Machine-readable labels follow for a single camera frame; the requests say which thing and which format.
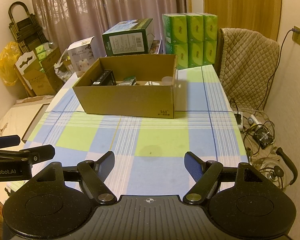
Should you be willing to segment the wooden door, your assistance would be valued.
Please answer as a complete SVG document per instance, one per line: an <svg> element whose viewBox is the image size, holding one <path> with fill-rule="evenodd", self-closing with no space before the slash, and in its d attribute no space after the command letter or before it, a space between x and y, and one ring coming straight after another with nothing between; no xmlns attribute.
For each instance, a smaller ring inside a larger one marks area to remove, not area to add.
<svg viewBox="0 0 300 240"><path fill-rule="evenodd" d="M277 40L282 0L204 0L204 11L218 16L220 28L244 28Z"/></svg>

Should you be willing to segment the dark green product box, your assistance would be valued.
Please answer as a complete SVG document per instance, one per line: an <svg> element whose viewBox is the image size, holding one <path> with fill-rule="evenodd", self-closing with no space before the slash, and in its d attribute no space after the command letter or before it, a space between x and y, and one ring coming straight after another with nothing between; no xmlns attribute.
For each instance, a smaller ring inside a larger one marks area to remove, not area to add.
<svg viewBox="0 0 300 240"><path fill-rule="evenodd" d="M102 34L107 56L148 54L154 38L152 18L121 21Z"/></svg>

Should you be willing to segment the white square night light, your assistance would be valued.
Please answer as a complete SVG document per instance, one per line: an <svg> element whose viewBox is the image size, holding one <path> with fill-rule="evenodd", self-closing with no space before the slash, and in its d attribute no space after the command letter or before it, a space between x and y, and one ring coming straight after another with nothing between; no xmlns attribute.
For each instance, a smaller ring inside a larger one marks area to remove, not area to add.
<svg viewBox="0 0 300 240"><path fill-rule="evenodd" d="M160 83L154 82L154 81L147 81L145 83L145 86L159 86L159 85L160 85Z"/></svg>

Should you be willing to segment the folded black hand trolley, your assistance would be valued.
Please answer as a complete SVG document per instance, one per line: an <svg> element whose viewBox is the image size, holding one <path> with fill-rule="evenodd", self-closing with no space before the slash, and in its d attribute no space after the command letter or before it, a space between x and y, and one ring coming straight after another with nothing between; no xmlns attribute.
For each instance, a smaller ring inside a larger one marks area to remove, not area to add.
<svg viewBox="0 0 300 240"><path fill-rule="evenodd" d="M18 5L23 7L27 18L16 22L12 14L12 9ZM23 54L35 50L41 44L48 42L35 14L29 12L25 3L21 1L12 3L8 9L8 15L11 20L8 26L9 30Z"/></svg>

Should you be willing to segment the white product box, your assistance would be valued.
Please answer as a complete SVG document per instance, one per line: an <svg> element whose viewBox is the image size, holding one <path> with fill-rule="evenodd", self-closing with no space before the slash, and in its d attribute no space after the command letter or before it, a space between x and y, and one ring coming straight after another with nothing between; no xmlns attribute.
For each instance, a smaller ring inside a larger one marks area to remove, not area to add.
<svg viewBox="0 0 300 240"><path fill-rule="evenodd" d="M77 77L81 77L96 61L95 48L94 36L76 41L68 47L67 52Z"/></svg>

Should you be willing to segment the open brown cardboard box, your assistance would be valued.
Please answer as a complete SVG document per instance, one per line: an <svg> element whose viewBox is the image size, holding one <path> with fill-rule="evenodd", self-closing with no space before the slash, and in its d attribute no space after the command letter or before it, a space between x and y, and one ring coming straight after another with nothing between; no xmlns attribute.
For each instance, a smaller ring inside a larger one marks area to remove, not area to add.
<svg viewBox="0 0 300 240"><path fill-rule="evenodd" d="M104 70L112 70L115 86L92 86ZM88 114L124 115L147 118L174 117L175 85L163 86L165 76L175 78L177 57L166 54L140 54L99 58L74 84L73 90ZM118 86L135 76L136 85ZM147 81L159 86L145 86Z"/></svg>

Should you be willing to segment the green tissue pack bundle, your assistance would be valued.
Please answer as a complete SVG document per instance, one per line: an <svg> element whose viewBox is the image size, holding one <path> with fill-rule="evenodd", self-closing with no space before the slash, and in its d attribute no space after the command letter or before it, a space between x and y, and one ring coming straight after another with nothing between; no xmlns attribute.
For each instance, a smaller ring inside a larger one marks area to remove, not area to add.
<svg viewBox="0 0 300 240"><path fill-rule="evenodd" d="M163 14L166 54L177 57L177 68L214 64L218 16L209 13Z"/></svg>

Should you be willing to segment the chair with quilted cover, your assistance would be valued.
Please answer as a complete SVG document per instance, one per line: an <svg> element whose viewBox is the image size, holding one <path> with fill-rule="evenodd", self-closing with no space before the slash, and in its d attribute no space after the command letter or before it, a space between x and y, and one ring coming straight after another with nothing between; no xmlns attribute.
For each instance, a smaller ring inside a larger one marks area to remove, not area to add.
<svg viewBox="0 0 300 240"><path fill-rule="evenodd" d="M215 71L229 100L263 110L279 60L278 42L257 31L219 30Z"/></svg>

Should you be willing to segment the brown carton with white flap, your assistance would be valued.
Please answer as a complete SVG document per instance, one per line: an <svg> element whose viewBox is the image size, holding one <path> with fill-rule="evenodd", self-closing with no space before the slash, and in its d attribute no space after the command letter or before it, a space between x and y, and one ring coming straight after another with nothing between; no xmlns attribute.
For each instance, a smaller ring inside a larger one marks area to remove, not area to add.
<svg viewBox="0 0 300 240"><path fill-rule="evenodd" d="M64 82L56 75L54 65L61 57L59 48L55 48L45 59L39 61L35 53L27 52L16 62L17 70L36 96L56 95Z"/></svg>

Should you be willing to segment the translucent plastic cup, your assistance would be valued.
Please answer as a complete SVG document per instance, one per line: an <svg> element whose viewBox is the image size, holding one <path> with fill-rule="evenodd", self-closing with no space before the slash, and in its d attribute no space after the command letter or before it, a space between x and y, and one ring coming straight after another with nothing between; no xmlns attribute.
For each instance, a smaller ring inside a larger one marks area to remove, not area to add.
<svg viewBox="0 0 300 240"><path fill-rule="evenodd" d="M173 83L173 77L172 76L165 76L161 80L161 84L163 86L170 86Z"/></svg>

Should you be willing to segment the checkered tablecloth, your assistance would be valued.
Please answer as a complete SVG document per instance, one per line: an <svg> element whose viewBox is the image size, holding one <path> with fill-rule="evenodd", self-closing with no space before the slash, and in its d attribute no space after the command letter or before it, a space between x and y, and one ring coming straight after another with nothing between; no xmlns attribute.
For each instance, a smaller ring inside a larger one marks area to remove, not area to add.
<svg viewBox="0 0 300 240"><path fill-rule="evenodd" d="M114 152L106 185L116 196L183 196L194 184L184 167L189 151L224 166L247 161L235 116L211 65L178 72L173 119L87 114L74 94L76 81L76 75L67 81L20 147L50 144L54 161L64 166Z"/></svg>

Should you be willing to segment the small black box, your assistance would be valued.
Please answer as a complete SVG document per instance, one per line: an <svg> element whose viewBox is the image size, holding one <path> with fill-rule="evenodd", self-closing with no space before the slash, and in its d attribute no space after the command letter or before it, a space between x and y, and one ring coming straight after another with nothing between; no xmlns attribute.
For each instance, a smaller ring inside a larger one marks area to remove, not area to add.
<svg viewBox="0 0 300 240"><path fill-rule="evenodd" d="M92 86L115 86L116 81L112 70L104 70L103 73L92 83Z"/></svg>

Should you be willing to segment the yellow plastic bag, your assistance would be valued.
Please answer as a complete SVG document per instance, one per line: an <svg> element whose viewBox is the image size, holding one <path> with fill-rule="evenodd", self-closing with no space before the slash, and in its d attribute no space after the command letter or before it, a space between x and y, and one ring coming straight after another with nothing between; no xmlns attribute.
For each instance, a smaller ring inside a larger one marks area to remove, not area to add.
<svg viewBox="0 0 300 240"><path fill-rule="evenodd" d="M9 42L0 53L0 78L7 87L15 86L18 81L14 65L22 55L17 42Z"/></svg>

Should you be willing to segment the bag of cotton swabs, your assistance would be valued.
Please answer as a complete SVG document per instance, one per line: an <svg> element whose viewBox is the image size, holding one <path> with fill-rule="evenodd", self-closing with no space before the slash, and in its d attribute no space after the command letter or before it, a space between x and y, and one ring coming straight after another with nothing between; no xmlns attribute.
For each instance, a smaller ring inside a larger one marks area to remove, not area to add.
<svg viewBox="0 0 300 240"><path fill-rule="evenodd" d="M134 86L136 85L136 77L130 76L125 78L123 81L117 83L118 86Z"/></svg>

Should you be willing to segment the pink curtain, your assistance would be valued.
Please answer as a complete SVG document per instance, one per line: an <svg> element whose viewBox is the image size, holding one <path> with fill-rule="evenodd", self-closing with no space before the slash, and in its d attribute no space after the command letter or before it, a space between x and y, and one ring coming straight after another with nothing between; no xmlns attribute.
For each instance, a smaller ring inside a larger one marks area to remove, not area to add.
<svg viewBox="0 0 300 240"><path fill-rule="evenodd" d="M155 39L162 40L162 15L186 11L186 0L32 0L32 5L49 41L64 50L94 36L98 56L106 54L102 34L118 22L152 18Z"/></svg>

